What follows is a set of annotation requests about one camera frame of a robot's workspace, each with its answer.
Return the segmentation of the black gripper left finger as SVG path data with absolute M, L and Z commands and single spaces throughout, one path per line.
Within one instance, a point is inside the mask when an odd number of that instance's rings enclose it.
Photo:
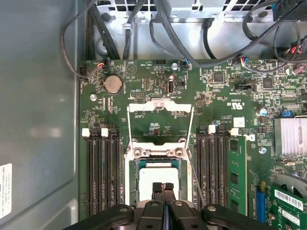
M 163 184 L 153 183 L 152 199 L 136 208 L 117 204 L 69 227 L 67 230 L 162 230 L 165 204 Z

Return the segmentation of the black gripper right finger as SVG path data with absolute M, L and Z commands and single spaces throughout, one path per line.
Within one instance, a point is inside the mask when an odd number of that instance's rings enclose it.
M 188 201 L 177 200 L 172 183 L 163 184 L 173 230 L 272 230 L 268 224 L 216 204 L 197 210 Z

